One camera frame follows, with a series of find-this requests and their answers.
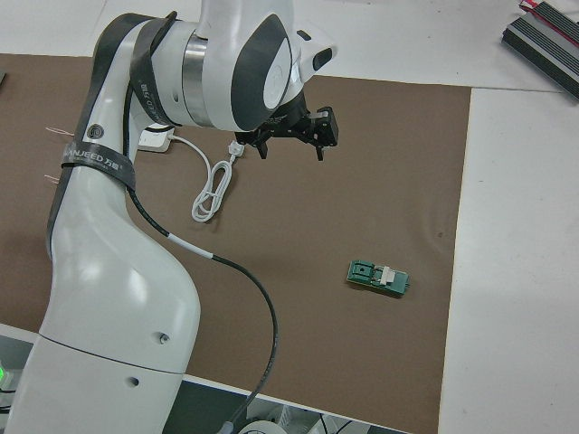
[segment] green terminal block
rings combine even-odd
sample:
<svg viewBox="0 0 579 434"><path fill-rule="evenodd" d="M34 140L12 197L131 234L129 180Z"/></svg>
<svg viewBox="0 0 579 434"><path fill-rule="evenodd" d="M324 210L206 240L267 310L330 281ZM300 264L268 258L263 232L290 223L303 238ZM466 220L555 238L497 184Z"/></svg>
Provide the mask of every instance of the green terminal block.
<svg viewBox="0 0 579 434"><path fill-rule="evenodd" d="M408 275L390 267L375 265L366 260L353 260L347 271L347 281L402 296L408 288Z"/></svg>

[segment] velcro strap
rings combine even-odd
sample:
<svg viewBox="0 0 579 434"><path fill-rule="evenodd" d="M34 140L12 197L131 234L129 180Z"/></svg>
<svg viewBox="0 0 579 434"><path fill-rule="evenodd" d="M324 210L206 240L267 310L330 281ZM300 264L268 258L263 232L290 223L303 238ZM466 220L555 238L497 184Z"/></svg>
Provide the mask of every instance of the velcro strap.
<svg viewBox="0 0 579 434"><path fill-rule="evenodd" d="M62 156L62 167L66 165L86 165L100 170L135 190L135 167L130 159L98 143L70 142Z"/></svg>
<svg viewBox="0 0 579 434"><path fill-rule="evenodd" d="M176 13L167 18L157 18L146 23L135 41L130 61L130 85L143 109L157 124L178 125L165 113L161 105L152 56L176 19Z"/></svg>

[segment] coiled white cable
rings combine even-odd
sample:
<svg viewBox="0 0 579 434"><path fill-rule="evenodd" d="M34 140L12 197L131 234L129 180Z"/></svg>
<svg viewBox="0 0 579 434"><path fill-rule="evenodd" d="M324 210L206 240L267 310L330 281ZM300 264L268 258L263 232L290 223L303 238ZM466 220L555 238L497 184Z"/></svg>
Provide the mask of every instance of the coiled white cable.
<svg viewBox="0 0 579 434"><path fill-rule="evenodd" d="M228 148L229 154L231 155L229 161L222 160L211 167L211 163L209 163L209 159L204 152L189 140L173 135L169 136L169 138L190 146L203 158L205 162L205 166L207 167L207 181L205 182L203 190L193 201L191 216L196 222L208 222L221 207L225 191L232 180L233 162L238 156L243 154L243 145L233 141ZM217 187L214 188L215 177L220 170L223 170L223 176ZM210 201L209 206L205 207L204 203L207 201Z"/></svg>

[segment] brown table surface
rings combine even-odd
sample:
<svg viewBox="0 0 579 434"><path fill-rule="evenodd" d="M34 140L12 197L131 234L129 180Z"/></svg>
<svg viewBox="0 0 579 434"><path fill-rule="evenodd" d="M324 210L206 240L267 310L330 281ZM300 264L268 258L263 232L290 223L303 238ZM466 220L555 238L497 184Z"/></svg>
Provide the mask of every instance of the brown table surface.
<svg viewBox="0 0 579 434"><path fill-rule="evenodd" d="M0 322L37 331L48 303L46 218L90 59L0 55ZM318 77L308 107L337 113L339 146L316 160L297 140L246 149L223 208L191 219L204 184L199 156L173 144L139 153L138 192L170 231L251 269L280 317L280 351L265 393L416 433L438 425L452 262L470 89ZM216 162L233 138L177 131ZM138 225L159 240L133 211ZM271 324L249 280L170 245L191 272L202 318L188 373L252 389ZM346 282L366 259L407 271L400 299Z"/></svg>

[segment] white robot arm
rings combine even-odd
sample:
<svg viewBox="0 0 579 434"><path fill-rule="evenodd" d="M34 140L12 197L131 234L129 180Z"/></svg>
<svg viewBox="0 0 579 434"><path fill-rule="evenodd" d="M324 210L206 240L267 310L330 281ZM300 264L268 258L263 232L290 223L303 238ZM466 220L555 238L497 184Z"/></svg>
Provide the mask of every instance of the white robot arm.
<svg viewBox="0 0 579 434"><path fill-rule="evenodd" d="M290 0L206 0L199 24L126 14L107 27L64 153L50 303L6 434L162 431L200 307L185 269L128 217L140 133L152 121L215 127L265 157L283 126L320 157L336 122L331 109L307 111L302 87L335 54L320 31L294 24Z"/></svg>

